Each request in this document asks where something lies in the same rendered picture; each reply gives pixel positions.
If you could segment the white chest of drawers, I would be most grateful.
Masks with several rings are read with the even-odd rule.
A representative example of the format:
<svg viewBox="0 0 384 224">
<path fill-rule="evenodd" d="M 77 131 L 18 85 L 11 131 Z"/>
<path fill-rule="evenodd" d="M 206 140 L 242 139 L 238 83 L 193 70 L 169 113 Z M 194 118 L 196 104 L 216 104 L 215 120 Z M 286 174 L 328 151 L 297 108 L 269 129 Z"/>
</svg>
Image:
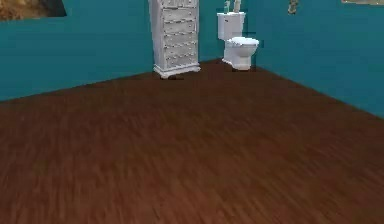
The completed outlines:
<svg viewBox="0 0 384 224">
<path fill-rule="evenodd" d="M 199 72 L 199 0 L 148 0 L 153 70 L 162 79 Z"/>
</svg>

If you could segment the white toilet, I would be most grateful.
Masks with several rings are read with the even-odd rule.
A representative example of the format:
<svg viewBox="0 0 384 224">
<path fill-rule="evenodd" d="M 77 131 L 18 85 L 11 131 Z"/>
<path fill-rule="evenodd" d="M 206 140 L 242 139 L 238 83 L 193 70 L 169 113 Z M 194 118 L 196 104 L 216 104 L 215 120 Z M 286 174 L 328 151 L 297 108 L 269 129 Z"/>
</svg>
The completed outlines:
<svg viewBox="0 0 384 224">
<path fill-rule="evenodd" d="M 224 42 L 222 61 L 236 70 L 249 70 L 259 41 L 243 35 L 245 12 L 218 13 L 218 39 Z"/>
</svg>

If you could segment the brown framed picture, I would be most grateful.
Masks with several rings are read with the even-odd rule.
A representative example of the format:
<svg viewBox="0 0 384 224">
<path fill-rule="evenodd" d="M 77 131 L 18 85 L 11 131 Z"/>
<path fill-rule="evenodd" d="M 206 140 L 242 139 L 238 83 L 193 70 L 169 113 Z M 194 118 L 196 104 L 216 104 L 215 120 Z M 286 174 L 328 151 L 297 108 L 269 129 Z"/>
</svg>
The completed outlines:
<svg viewBox="0 0 384 224">
<path fill-rule="evenodd" d="M 0 0 L 0 21 L 65 17 L 63 0 Z"/>
</svg>

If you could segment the pale framed picture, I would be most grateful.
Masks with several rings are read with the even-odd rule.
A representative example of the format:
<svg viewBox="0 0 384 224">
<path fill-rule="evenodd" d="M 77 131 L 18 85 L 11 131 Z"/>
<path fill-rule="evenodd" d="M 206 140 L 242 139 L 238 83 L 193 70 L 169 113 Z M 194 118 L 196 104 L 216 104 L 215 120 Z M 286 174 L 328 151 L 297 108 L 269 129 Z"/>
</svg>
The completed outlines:
<svg viewBox="0 0 384 224">
<path fill-rule="evenodd" d="M 341 0 L 344 4 L 384 5 L 384 0 Z"/>
</svg>

